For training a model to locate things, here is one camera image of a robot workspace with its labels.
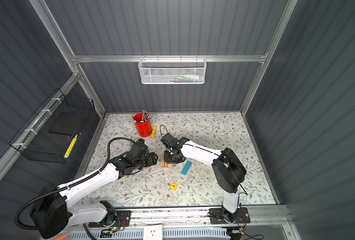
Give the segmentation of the teal rectangular block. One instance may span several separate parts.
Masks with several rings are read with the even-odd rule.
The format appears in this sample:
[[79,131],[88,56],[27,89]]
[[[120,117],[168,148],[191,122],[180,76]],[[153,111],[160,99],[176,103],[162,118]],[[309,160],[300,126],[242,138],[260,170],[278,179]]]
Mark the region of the teal rectangular block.
[[181,174],[184,175],[184,176],[186,176],[187,173],[188,173],[188,171],[189,171],[189,169],[190,169],[190,167],[191,167],[191,165],[192,165],[192,162],[187,161],[186,164],[185,164],[185,166],[183,167],[183,169],[182,169],[182,171],[181,171]]

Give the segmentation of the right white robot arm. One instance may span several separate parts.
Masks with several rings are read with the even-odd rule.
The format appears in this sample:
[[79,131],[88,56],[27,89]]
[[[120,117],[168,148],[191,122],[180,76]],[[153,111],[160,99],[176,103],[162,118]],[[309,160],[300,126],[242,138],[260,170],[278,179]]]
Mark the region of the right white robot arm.
[[212,168],[218,185],[224,191],[223,209],[228,214],[234,214],[240,205],[240,194],[244,190],[242,183],[247,170],[233,150],[214,150],[189,140],[177,139],[170,133],[161,138],[165,146],[164,161],[178,164],[186,159],[196,160]]

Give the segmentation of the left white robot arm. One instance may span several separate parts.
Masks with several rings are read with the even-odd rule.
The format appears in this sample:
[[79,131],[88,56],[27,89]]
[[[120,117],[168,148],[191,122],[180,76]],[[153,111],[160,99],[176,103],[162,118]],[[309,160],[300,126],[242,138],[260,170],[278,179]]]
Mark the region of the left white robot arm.
[[49,184],[41,189],[38,197],[27,203],[31,206],[30,217],[33,226],[27,230],[38,230],[41,237],[54,237],[65,228],[90,222],[114,222],[113,207],[107,201],[77,210],[75,204],[100,187],[137,173],[145,167],[154,166],[158,156],[150,152],[144,140],[134,141],[130,150],[112,158],[107,157],[103,166],[74,181],[54,186]]

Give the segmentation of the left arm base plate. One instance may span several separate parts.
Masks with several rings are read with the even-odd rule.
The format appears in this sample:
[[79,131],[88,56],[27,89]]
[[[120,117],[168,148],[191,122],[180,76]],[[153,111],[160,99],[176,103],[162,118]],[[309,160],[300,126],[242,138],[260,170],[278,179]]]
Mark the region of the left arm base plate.
[[125,228],[129,226],[131,220],[131,211],[110,212],[101,222],[89,223],[89,228]]

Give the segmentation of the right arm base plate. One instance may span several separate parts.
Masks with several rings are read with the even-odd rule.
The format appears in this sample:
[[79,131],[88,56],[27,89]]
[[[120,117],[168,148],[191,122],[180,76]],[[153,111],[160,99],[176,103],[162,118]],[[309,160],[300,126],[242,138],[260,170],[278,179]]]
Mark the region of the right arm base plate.
[[237,208],[235,213],[230,213],[224,208],[211,208],[208,217],[213,225],[216,224],[249,224],[251,222],[247,208]]

